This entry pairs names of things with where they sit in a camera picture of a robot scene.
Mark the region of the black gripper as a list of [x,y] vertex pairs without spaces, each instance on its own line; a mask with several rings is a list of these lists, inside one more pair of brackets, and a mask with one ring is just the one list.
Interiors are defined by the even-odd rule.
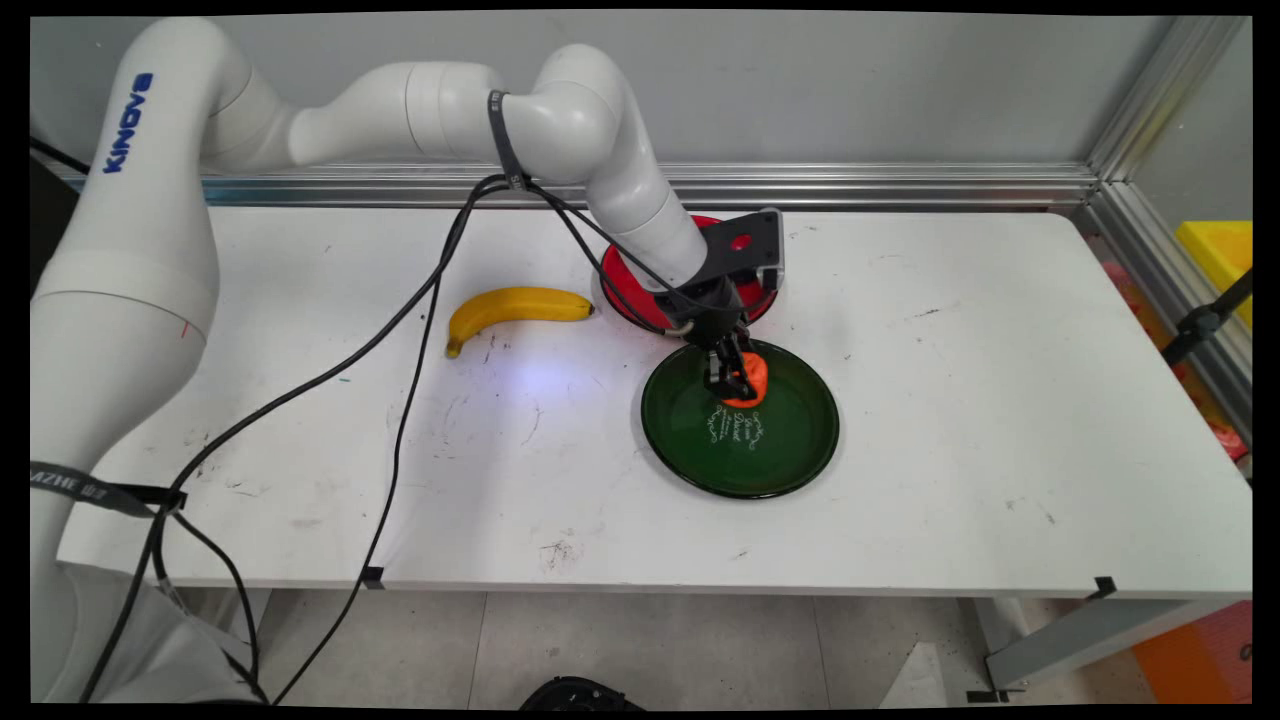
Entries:
[[759,380],[753,377],[758,352],[746,327],[746,305],[730,275],[654,293],[654,302],[669,324],[664,334],[708,351],[703,384],[710,395],[724,400],[760,397]]

